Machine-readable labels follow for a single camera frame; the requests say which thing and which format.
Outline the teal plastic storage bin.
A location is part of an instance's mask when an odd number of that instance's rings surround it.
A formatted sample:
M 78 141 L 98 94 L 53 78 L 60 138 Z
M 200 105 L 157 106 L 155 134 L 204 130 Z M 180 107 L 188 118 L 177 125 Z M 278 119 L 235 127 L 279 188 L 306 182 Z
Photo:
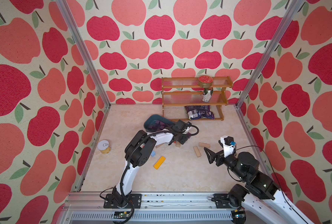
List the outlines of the teal plastic storage bin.
M 175 123 L 158 115 L 154 114 L 151 115 L 144 123 L 144 129 L 148 133 L 158 132 L 162 131 L 164 129 L 169 129 L 172 127 Z

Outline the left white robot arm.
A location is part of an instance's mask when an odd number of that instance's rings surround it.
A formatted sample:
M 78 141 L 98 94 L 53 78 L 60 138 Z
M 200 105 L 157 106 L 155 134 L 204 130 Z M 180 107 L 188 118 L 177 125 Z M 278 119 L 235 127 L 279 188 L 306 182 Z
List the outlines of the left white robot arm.
M 190 122 L 154 119 L 145 123 L 145 130 L 138 131 L 125 148 L 125 168 L 119 183 L 112 190 L 112 204 L 123 208 L 132 204 L 131 192 L 139 168 L 146 164 L 154 148 L 173 142 L 184 144 L 198 135 L 199 128 Z

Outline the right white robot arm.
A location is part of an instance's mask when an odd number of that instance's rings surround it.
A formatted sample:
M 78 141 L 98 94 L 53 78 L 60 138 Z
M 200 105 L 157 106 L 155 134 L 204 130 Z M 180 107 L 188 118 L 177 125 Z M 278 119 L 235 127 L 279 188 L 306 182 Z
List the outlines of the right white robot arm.
M 259 161 L 249 152 L 237 153 L 233 137 L 219 140 L 222 150 L 215 153 L 204 148 L 210 164 L 225 165 L 233 173 L 237 184 L 227 194 L 214 194 L 211 198 L 217 208 L 232 208 L 232 221 L 243 224 L 251 211 L 267 224 L 311 224 L 308 218 L 286 196 L 281 186 L 259 170 Z

